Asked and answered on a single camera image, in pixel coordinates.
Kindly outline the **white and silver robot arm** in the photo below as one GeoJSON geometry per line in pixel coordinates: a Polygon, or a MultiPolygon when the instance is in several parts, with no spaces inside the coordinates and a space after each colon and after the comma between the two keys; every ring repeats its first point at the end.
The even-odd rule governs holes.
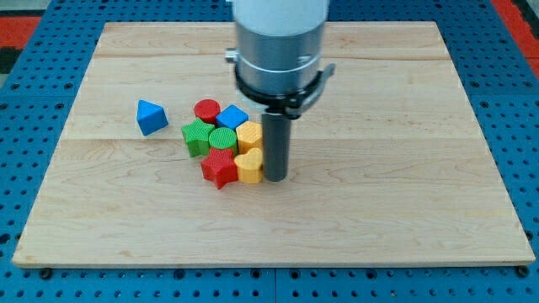
{"type": "Polygon", "coordinates": [[[233,0],[235,74],[243,93],[298,93],[318,73],[329,0],[233,0]]]}

